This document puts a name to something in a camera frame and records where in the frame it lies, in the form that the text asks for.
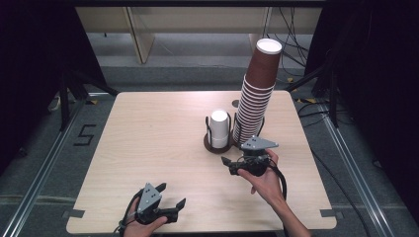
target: black cable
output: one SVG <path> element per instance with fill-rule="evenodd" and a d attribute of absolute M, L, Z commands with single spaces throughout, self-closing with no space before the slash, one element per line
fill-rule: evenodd
<path fill-rule="evenodd" d="M 291 56 L 289 53 L 285 52 L 284 50 L 281 52 L 281 55 L 284 55 L 284 56 L 286 56 L 287 58 L 291 59 L 292 61 L 294 61 L 294 62 L 298 63 L 300 66 L 305 67 L 305 65 L 304 65 L 302 62 L 300 62 L 300 61 L 296 60 L 293 56 Z"/>
<path fill-rule="evenodd" d="M 299 113 L 301 113 L 301 111 L 309 106 L 313 106 L 313 105 L 322 105 L 322 104 L 328 104 L 328 102 L 316 102 L 316 103 L 310 103 L 310 104 L 306 104 L 303 107 L 299 108 L 299 110 L 296 112 L 297 115 L 299 115 Z"/>
<path fill-rule="evenodd" d="M 262 33 L 262 36 L 264 36 L 265 35 L 265 31 L 266 31 L 266 28 L 267 28 L 267 26 L 268 26 L 268 18 L 269 18 L 269 15 L 270 15 L 270 12 L 271 11 L 271 8 L 268 8 L 268 11 L 266 12 L 266 17 L 265 17 L 265 25 L 264 25 L 264 27 L 263 27 L 263 33 Z"/>
<path fill-rule="evenodd" d="M 236 162 L 239 162 L 241 159 L 244 159 L 244 156 L 240 156 Z"/>
<path fill-rule="evenodd" d="M 284 57 L 284 52 L 285 52 L 285 50 L 286 50 L 286 46 L 288 45 L 288 40 L 289 40 L 289 38 L 290 38 L 290 27 L 288 26 L 288 23 L 286 22 L 286 24 L 287 24 L 287 28 L 289 29 L 289 33 L 288 33 L 288 35 L 287 35 L 287 39 L 286 39 L 286 43 L 285 43 L 285 45 L 284 45 L 284 50 L 283 50 L 283 53 L 281 54 L 281 57 Z"/>
<path fill-rule="evenodd" d="M 277 36 L 277 34 L 274 34 L 274 36 L 275 36 L 275 38 L 276 38 L 279 42 L 281 42 L 281 43 L 283 43 L 283 44 L 287 44 L 287 46 L 291 46 L 291 47 L 299 47 L 299 48 L 301 48 L 301 50 L 308 51 L 308 49 L 307 49 L 307 48 L 305 48 L 305 47 L 303 47 L 303 46 L 301 46 L 301 45 L 295 45 L 295 44 L 291 44 L 291 43 L 289 43 L 289 42 L 285 42 L 285 41 L 283 41 L 282 39 L 280 39 L 280 37 L 278 37 L 278 36 Z"/>
<path fill-rule="evenodd" d="M 284 52 L 286 51 L 286 46 L 287 46 L 287 44 L 288 44 L 288 39 L 289 39 L 289 37 L 290 37 L 290 33 L 288 34 L 288 36 L 287 36 L 287 40 L 286 40 L 286 43 L 285 43 L 285 45 L 284 45 L 284 49 L 283 49 L 283 53 L 281 53 L 281 65 L 283 66 L 283 70 L 287 73 L 287 74 L 290 74 L 291 76 L 300 76 L 300 77 L 302 77 L 302 76 L 304 76 L 303 74 L 302 75 L 296 75 L 296 74 L 293 74 L 293 73 L 290 73 L 287 69 L 286 69 L 286 67 L 284 66 Z"/>
<path fill-rule="evenodd" d="M 273 161 L 272 159 L 269 159 L 269 162 L 274 164 L 274 165 L 268 164 L 267 166 L 269 168 L 271 168 L 275 172 L 275 174 L 278 176 L 278 178 L 280 179 L 281 186 L 282 186 L 283 197 L 284 197 L 284 200 L 287 200 L 287 191 L 288 191 L 288 188 L 287 188 L 286 177 L 280 171 L 280 169 L 278 169 L 278 165 L 277 165 L 277 163 L 275 163 L 275 161 Z M 283 228 L 284 228 L 284 235 L 286 237 L 289 237 L 290 235 L 289 235 L 289 232 L 288 232 L 286 226 L 284 225 Z"/>
<path fill-rule="evenodd" d="M 324 167 L 324 169 L 329 173 L 329 175 L 332 177 L 333 181 L 336 183 L 336 185 L 339 187 L 339 189 L 342 191 L 343 195 L 345 196 L 345 198 L 348 200 L 349 204 L 351 205 L 351 207 L 355 210 L 355 212 L 357 213 L 358 217 L 360 218 L 364 229 L 366 231 L 366 234 L 368 237 L 371 236 L 370 234 L 370 230 L 367 226 L 366 221 L 364 220 L 364 218 L 362 217 L 360 211 L 357 209 L 357 207 L 355 206 L 354 202 L 351 200 L 351 198 L 349 197 L 348 193 L 346 193 L 345 189 L 343 189 L 342 185 L 339 183 L 339 181 L 337 180 L 336 176 L 333 175 L 332 171 L 329 169 L 329 167 L 323 162 L 323 160 L 320 159 L 320 157 L 314 152 L 314 150 L 310 147 L 311 153 L 314 155 L 314 157 L 320 162 L 320 164 Z"/>
<path fill-rule="evenodd" d="M 131 224 L 131 223 L 133 223 L 134 221 L 136 221 L 136 220 L 134 219 L 134 220 L 130 221 L 129 223 L 126 223 L 126 220 L 127 220 L 127 217 L 128 217 L 128 213 L 129 213 L 129 210 L 130 210 L 130 207 L 132 206 L 132 204 L 133 204 L 133 202 L 135 201 L 135 199 L 136 199 L 136 198 L 138 198 L 138 197 L 140 196 L 141 191 L 142 191 L 142 190 L 140 190 L 138 193 L 136 193 L 136 194 L 132 197 L 131 201 L 129 202 L 128 207 L 126 208 L 126 213 L 124 214 L 124 218 L 123 218 L 123 220 L 121 220 L 121 221 L 120 221 L 120 225 L 119 225 L 119 226 L 118 226 L 118 227 L 114 230 L 114 234 L 115 234 L 117 231 L 120 231 L 120 235 L 123 237 L 123 236 L 124 236 L 124 232 L 126 231 L 126 227 L 127 227 L 129 224 Z"/>
<path fill-rule="evenodd" d="M 318 120 L 318 121 L 315 121 L 315 122 L 309 123 L 309 124 L 307 124 L 307 125 L 304 125 L 303 127 L 308 127 L 308 126 L 311 126 L 311 125 L 318 124 L 319 122 L 321 122 L 321 121 L 323 121 L 323 120 L 324 120 L 324 118 L 322 118 L 322 119 L 320 119 L 320 120 Z"/>
<path fill-rule="evenodd" d="M 304 54 L 304 53 L 302 52 L 302 50 L 300 49 L 300 48 L 301 48 L 301 46 L 299 45 L 298 41 L 296 40 L 296 36 L 295 36 L 295 27 L 294 27 L 294 25 L 293 25 L 293 17 L 294 17 L 295 8 L 294 8 L 294 7 L 292 7 L 292 8 L 291 8 L 291 24 L 290 24 L 290 25 L 289 25 L 289 22 L 287 21 L 287 19 L 286 19 L 285 15 L 284 15 L 284 13 L 283 13 L 283 11 L 282 11 L 281 7 L 279 8 L 279 10 L 280 10 L 281 16 L 282 16 L 282 17 L 283 17 L 283 19 L 284 19 L 284 22 L 286 23 L 287 29 L 288 29 L 288 31 L 289 31 L 289 34 L 288 34 L 288 36 L 287 36 L 287 40 L 286 40 L 286 44 L 288 44 L 288 39 L 289 39 L 289 38 L 291 38 L 291 39 L 293 40 L 293 42 L 295 43 L 295 45 L 296 45 L 297 52 L 298 52 L 299 56 L 301 57 L 301 60 L 302 60 L 303 58 L 304 58 L 305 60 L 307 60 L 307 58 L 306 58 L 305 54 Z"/>

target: stack of paper cups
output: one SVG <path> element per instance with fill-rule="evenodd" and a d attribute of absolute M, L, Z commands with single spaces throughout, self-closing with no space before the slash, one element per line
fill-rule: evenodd
<path fill-rule="evenodd" d="M 244 143 L 261 129 L 265 110 L 275 87 L 282 46 L 273 39 L 260 39 L 250 60 L 241 88 L 233 139 Z"/>

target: white cup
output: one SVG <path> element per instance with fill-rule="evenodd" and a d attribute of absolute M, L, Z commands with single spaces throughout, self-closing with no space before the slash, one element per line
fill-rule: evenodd
<path fill-rule="evenodd" d="M 224 148 L 228 144 L 228 135 L 222 139 L 216 139 L 212 138 L 212 143 L 210 143 L 210 137 L 209 137 L 209 144 L 213 148 Z"/>
<path fill-rule="evenodd" d="M 209 128 L 212 139 L 224 139 L 229 134 L 228 113 L 224 110 L 215 110 L 210 115 Z"/>

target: wrist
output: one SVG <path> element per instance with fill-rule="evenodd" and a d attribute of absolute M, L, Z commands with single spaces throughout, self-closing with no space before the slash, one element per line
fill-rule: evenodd
<path fill-rule="evenodd" d="M 269 202 L 274 212 L 279 218 L 284 217 L 288 213 L 292 212 L 287 202 L 282 198 L 276 198 Z"/>

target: finger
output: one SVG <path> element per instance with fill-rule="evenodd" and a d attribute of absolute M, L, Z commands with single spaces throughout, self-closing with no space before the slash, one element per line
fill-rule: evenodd
<path fill-rule="evenodd" d="M 277 154 L 275 154 L 275 152 L 273 152 L 271 149 L 266 149 L 266 153 L 268 153 L 268 155 L 271 157 L 271 159 L 276 163 L 276 164 L 278 164 L 278 160 L 279 160 L 279 157 L 278 157 L 278 155 Z"/>
<path fill-rule="evenodd" d="M 131 207 L 129 208 L 129 213 L 135 212 L 136 203 L 139 201 L 139 197 L 137 197 L 133 202 Z"/>
<path fill-rule="evenodd" d="M 243 170 L 243 169 L 238 169 L 237 170 L 237 174 L 239 176 L 243 177 L 245 180 L 247 180 L 251 184 L 253 184 L 252 182 L 253 182 L 254 176 L 252 174 L 250 174 L 248 171 Z"/>
<path fill-rule="evenodd" d="M 154 220 L 151 224 L 150 227 L 153 230 L 156 230 L 157 228 L 159 228 L 160 226 L 164 225 L 167 222 L 167 217 L 166 216 L 161 216 L 159 218 L 157 218 L 156 220 Z"/>

